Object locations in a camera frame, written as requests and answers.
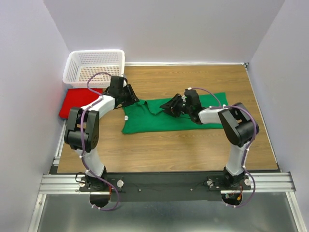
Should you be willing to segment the green t shirt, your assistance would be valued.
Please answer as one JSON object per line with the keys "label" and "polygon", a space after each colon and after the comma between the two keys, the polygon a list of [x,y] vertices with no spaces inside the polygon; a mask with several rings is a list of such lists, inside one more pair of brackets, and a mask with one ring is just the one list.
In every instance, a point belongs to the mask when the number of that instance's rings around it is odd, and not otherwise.
{"label": "green t shirt", "polygon": [[123,134],[134,134],[140,132],[158,132],[158,131],[183,131],[197,129],[221,129],[221,123],[196,124],[191,121],[188,115],[178,118],[169,116],[160,108],[171,98],[156,100],[140,100],[139,102],[125,107],[124,113],[127,117]]}

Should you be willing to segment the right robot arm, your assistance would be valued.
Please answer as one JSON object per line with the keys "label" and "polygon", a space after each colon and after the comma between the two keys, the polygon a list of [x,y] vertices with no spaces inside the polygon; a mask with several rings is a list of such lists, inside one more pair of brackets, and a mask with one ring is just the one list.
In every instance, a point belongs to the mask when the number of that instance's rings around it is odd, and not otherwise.
{"label": "right robot arm", "polygon": [[176,94],[160,108],[172,117],[188,115],[196,124],[221,124],[230,142],[229,158],[219,179],[209,177],[208,182],[227,189],[241,185],[246,175],[247,154],[259,133],[257,122],[242,103],[204,107],[196,89],[188,88],[183,95]]}

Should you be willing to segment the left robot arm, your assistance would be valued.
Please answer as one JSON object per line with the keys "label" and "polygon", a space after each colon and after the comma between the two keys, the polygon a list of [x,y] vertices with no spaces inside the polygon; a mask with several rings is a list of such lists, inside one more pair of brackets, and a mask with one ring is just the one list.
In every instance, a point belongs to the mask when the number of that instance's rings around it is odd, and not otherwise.
{"label": "left robot arm", "polygon": [[[110,77],[110,85],[102,93],[90,87],[90,81],[101,74]],[[79,155],[86,168],[85,175],[91,177],[90,185],[95,190],[101,191],[106,188],[108,181],[106,167],[97,151],[99,121],[118,106],[131,106],[139,102],[139,99],[124,75],[116,76],[107,72],[98,72],[89,78],[86,87],[98,97],[87,105],[70,109],[64,142]]]}

